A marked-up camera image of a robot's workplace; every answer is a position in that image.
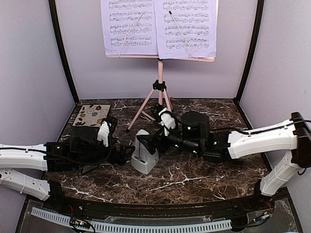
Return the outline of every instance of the sheet music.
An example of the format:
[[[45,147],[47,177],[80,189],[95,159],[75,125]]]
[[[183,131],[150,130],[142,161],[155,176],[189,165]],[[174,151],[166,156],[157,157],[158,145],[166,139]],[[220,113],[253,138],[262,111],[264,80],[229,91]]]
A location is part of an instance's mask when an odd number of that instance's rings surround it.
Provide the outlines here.
[[[156,33],[160,59],[215,57],[216,4],[217,0],[156,0]]]
[[[153,1],[101,0],[106,55],[158,55]]]

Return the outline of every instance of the black corner post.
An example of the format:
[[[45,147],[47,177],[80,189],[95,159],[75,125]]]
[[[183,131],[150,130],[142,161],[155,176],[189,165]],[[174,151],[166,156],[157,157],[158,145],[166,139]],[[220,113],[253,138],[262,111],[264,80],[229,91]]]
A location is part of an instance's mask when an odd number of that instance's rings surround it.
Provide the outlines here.
[[[239,86],[239,90],[238,90],[237,96],[235,97],[235,100],[238,103],[240,103],[241,101],[241,98],[242,98],[242,95],[243,95],[243,92],[246,86],[247,78],[251,70],[251,66],[252,66],[252,62],[253,62],[253,58],[254,58],[254,54],[256,50],[256,45],[258,41],[258,36],[259,36],[261,18],[262,18],[262,13],[263,13],[263,6],[264,6],[264,0],[258,0],[252,39],[251,39],[251,43],[249,46],[248,55],[247,55],[241,83]]]
[[[68,65],[67,56],[65,53],[65,47],[63,44],[62,34],[60,31],[60,27],[59,27],[59,21],[58,21],[58,16],[57,16],[57,9],[56,9],[55,0],[49,0],[49,5],[50,5],[50,13],[51,13],[51,18],[52,18],[55,38],[56,38],[56,42],[57,42],[57,46],[58,46],[58,52],[59,52],[59,55],[60,55],[60,58],[61,58],[61,61],[63,64],[65,76],[66,76],[66,79],[67,79],[73,100],[74,100],[75,104],[77,104],[79,102],[79,97],[77,94],[77,90],[74,86],[74,82],[73,82],[72,75],[70,72],[70,68]]]

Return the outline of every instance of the black frame edge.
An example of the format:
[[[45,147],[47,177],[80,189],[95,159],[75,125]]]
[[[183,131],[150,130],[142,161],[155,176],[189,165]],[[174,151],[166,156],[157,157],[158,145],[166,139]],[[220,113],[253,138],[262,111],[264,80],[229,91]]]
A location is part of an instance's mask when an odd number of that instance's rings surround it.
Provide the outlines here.
[[[234,99],[233,99],[233,102],[234,102],[235,106],[237,107],[239,113],[241,114],[241,116],[242,116],[242,118],[243,118],[243,121],[245,122],[245,124],[246,124],[246,126],[248,127],[248,129],[250,129],[250,130],[253,129],[251,123],[249,122],[249,120],[247,119],[247,117],[246,117],[246,115],[245,115],[245,112],[244,112],[243,109],[241,108],[240,103],[238,102],[238,100],[237,100],[236,98],[234,98]],[[271,167],[271,165],[270,165],[270,163],[269,163],[269,160],[268,160],[268,158],[267,158],[266,153],[260,153],[260,154],[261,154],[261,157],[262,157],[262,159],[263,159],[264,164],[265,164],[266,167],[267,167],[267,170],[268,170],[269,172],[271,172],[271,171],[272,171],[272,167]]]
[[[66,79],[67,79],[67,82],[68,82],[68,85],[70,88],[71,95],[73,97],[75,104],[77,104],[79,102],[79,97],[78,97],[78,93],[77,93],[77,90],[75,88],[75,85],[74,85],[74,82],[72,79],[72,75],[70,72],[67,56],[65,53],[65,47],[64,47],[60,27],[59,27],[59,21],[58,21],[58,16],[57,16],[57,9],[56,9],[55,0],[49,0],[49,5],[50,5],[51,19],[52,19],[53,28],[54,28],[54,34],[55,34],[56,43],[58,46],[58,52],[59,52],[59,55],[60,55],[60,58],[61,58],[61,61],[63,64],[63,69],[64,69],[65,76],[66,76]]]
[[[258,36],[259,36],[259,31],[260,31],[263,6],[264,6],[264,0],[258,0],[251,43],[249,45],[249,50],[248,50],[248,55],[246,58],[244,71],[242,74],[240,86],[239,86],[237,96],[236,96],[236,100],[238,102],[240,102],[242,99],[242,95],[244,93],[244,89],[245,89],[245,86],[247,83],[249,72],[250,72],[251,67],[252,67],[252,63],[253,63],[253,59],[254,59],[254,55],[255,55],[255,51],[256,51],[256,46],[257,46],[257,41],[258,41]]]

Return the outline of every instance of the black clamp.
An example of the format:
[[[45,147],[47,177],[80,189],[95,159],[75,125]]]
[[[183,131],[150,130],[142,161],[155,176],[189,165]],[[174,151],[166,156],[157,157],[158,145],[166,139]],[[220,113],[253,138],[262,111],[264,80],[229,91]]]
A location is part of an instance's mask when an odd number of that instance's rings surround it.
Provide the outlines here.
[[[154,90],[164,91],[166,90],[165,82],[159,83],[159,80],[156,80],[156,82],[152,85]]]

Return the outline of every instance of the white perforated rail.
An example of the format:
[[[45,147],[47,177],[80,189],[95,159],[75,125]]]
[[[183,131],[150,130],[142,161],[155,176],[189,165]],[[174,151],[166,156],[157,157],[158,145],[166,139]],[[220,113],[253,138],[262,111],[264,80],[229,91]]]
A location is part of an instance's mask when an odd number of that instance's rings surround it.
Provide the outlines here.
[[[33,207],[33,216],[69,227],[69,216],[52,213]],[[97,233],[208,233],[231,229],[231,220],[183,226],[129,226],[92,221]]]

